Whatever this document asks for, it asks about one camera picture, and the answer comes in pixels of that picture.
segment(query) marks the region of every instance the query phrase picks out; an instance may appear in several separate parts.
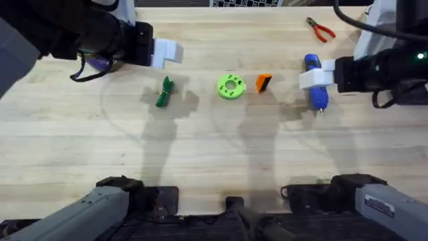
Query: blue object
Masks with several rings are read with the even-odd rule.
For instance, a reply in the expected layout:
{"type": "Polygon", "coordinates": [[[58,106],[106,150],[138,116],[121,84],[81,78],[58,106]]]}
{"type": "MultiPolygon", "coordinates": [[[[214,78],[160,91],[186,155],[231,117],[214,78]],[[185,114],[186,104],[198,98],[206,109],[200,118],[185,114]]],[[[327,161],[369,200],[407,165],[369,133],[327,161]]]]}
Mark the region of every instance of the blue object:
{"type": "MultiPolygon", "coordinates": [[[[306,54],[305,70],[309,71],[314,68],[321,68],[321,62],[316,54],[306,54]]],[[[326,87],[315,87],[309,89],[310,102],[314,109],[324,111],[328,106],[328,92],[326,87]]]]}

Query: pliers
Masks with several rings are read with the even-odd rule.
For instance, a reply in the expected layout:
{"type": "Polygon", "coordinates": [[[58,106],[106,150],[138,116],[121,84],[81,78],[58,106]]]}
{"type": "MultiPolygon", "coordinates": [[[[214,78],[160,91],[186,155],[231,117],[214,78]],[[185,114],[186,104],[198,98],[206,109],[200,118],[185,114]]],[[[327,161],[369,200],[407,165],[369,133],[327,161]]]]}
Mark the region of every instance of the pliers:
{"type": "Polygon", "coordinates": [[[309,23],[309,25],[314,29],[316,37],[323,43],[326,43],[327,39],[321,35],[320,30],[325,31],[332,37],[336,37],[336,34],[331,29],[317,24],[315,20],[310,17],[306,18],[306,23],[309,23]]]}

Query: orange toy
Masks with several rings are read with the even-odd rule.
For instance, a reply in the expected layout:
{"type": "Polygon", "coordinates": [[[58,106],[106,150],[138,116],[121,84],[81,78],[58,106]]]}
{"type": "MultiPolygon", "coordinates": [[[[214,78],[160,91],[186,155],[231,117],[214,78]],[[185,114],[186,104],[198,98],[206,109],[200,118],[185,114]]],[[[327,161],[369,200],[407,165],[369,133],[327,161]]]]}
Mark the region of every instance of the orange toy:
{"type": "Polygon", "coordinates": [[[255,87],[259,93],[266,90],[268,87],[269,81],[272,79],[272,75],[270,74],[260,74],[255,81],[255,87]]]}

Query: green donut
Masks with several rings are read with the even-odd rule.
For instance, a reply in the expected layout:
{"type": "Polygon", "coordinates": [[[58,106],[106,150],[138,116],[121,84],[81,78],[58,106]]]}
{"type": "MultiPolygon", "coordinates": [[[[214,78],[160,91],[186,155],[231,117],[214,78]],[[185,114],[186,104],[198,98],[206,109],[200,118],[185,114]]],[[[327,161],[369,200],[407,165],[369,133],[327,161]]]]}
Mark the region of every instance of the green donut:
{"type": "Polygon", "coordinates": [[[228,100],[236,100],[241,97],[246,89],[247,86],[243,78],[235,74],[224,75],[217,82],[217,91],[220,97],[228,100]]]}

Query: green tied cord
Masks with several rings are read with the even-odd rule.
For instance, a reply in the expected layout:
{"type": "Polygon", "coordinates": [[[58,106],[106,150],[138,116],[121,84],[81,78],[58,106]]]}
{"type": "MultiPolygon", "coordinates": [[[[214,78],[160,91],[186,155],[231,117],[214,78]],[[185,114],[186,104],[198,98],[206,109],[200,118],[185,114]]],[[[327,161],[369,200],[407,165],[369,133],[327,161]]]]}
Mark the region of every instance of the green tied cord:
{"type": "Polygon", "coordinates": [[[156,101],[156,107],[162,108],[166,107],[169,102],[169,96],[171,95],[174,89],[174,82],[169,80],[169,77],[165,77],[163,80],[162,93],[160,94],[158,100],[156,101]]]}

